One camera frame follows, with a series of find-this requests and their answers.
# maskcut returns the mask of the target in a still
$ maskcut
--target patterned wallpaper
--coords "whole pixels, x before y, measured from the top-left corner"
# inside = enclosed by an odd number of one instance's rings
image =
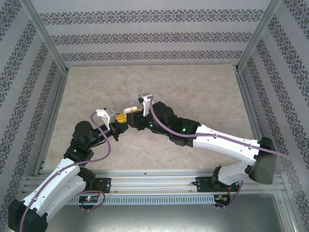
[[[282,1],[242,72],[262,134],[295,160],[283,178],[301,231],[309,231],[308,2]]]
[[[62,79],[17,0],[0,2],[0,231],[33,174]]]
[[[66,64],[237,64],[270,0],[35,0]]]

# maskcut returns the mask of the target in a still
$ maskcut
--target gray metal floor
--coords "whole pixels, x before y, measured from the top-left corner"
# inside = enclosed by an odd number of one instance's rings
[[[115,205],[82,212],[65,206],[47,232],[281,232],[284,231],[273,194],[239,195],[234,204]]]

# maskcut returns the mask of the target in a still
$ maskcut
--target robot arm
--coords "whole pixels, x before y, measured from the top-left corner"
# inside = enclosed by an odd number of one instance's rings
[[[148,128],[153,133],[168,136],[169,140],[177,145],[212,149],[239,159],[239,163],[226,167],[219,166],[215,169],[211,183],[207,186],[207,189],[210,189],[210,191],[216,188],[227,188],[233,183],[247,178],[262,184],[272,183],[276,162],[275,155],[251,147],[244,147],[244,145],[224,140],[218,136],[221,135],[255,147],[274,150],[270,139],[263,137],[261,141],[258,141],[237,138],[210,129],[199,122],[178,118],[173,110],[162,102],[153,104],[155,115],[169,129],[184,135],[196,133],[213,134],[213,136],[209,137],[189,138],[174,135],[162,128],[154,120],[150,112],[150,96],[148,93],[140,95],[139,102],[143,105],[143,109],[126,110],[127,114],[116,115],[111,109],[97,110],[97,115],[104,122],[100,127],[106,136],[113,136],[118,141],[119,135],[128,129],[128,125],[139,131]],[[56,169],[36,190],[21,202],[14,200],[10,204],[9,227],[14,231],[19,231],[21,217],[26,207],[44,183],[56,173],[58,173],[58,176],[50,181],[37,199],[34,199],[34,203],[26,214],[24,232],[44,232],[48,222],[72,197],[83,190],[98,190],[94,186],[95,174],[86,169],[84,164],[72,166],[65,172],[60,173],[60,170],[68,165],[90,160],[93,156],[91,148],[104,142],[105,139],[102,134],[98,129],[93,129],[89,122],[82,121],[78,123],[73,133],[71,145]]]

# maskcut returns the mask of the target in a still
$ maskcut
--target marble surface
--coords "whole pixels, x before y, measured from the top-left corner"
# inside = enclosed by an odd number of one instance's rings
[[[232,65],[165,65],[72,67],[48,149],[44,169],[54,169],[70,145],[76,123],[90,121],[96,109],[120,113],[138,105],[137,96],[150,92],[154,100],[170,106],[177,116],[199,121],[217,131],[253,139]],[[95,117],[101,125],[100,118]],[[227,155],[180,147],[149,130],[129,128],[110,139],[112,152],[88,169],[150,170],[215,168],[237,162]],[[107,146],[93,148],[93,159],[104,156]]]

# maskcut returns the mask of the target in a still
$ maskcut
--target beige floor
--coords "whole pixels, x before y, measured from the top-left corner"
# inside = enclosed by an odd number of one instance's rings
[[[70,145],[76,123],[90,121],[96,109],[120,113],[150,92],[155,101],[175,114],[206,124],[217,131],[252,139],[253,134],[232,65],[168,65],[73,67],[70,70],[44,169],[52,170]],[[111,139],[112,153],[89,169],[149,170],[200,169],[229,165],[237,160],[202,148],[180,147],[167,137],[130,128]],[[97,159],[107,146],[93,148]]]

